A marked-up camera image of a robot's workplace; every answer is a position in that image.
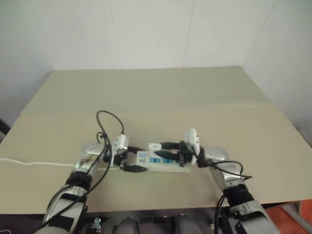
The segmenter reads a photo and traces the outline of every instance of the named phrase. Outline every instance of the white cable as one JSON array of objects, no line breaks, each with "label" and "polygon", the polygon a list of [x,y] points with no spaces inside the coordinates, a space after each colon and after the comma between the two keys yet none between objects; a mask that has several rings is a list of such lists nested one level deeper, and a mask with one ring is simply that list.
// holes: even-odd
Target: white cable
[{"label": "white cable", "polygon": [[[6,161],[6,162],[13,162],[17,164],[21,164],[24,166],[31,166],[31,165],[50,165],[50,166],[61,166],[61,167],[74,167],[74,164],[67,164],[67,163],[56,163],[56,162],[24,162],[21,160],[16,160],[12,158],[3,158],[0,157],[0,161]],[[111,170],[119,169],[118,167],[110,168]]]},{"label": "white cable", "polygon": [[0,231],[0,233],[3,233],[3,232],[8,232],[9,234],[12,234],[11,231],[10,231],[9,229],[4,229],[4,230],[1,230],[1,231]]}]

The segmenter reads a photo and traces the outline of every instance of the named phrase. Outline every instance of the table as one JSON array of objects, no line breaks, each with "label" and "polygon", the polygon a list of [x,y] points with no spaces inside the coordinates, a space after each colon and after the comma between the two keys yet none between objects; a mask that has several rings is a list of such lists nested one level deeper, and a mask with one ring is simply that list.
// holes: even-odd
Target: table
[{"label": "table", "polygon": [[[195,127],[202,146],[224,148],[243,163],[261,203],[312,198],[311,148],[241,67],[54,71],[0,145],[0,156],[74,164],[81,146],[95,140],[100,109],[123,121],[132,146],[178,142]],[[113,140],[117,121],[101,120]],[[0,161],[0,213],[44,213],[70,171]],[[116,170],[87,205],[90,212],[214,207],[220,196],[209,169]]]}]

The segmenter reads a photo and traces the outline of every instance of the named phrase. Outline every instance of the white wall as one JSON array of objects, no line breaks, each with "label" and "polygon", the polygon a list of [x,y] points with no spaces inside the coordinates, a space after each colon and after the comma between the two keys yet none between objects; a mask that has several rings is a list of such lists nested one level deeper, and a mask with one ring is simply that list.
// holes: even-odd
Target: white wall
[{"label": "white wall", "polygon": [[53,69],[243,65],[310,133],[309,11],[310,0],[1,0],[0,117],[12,125]]}]

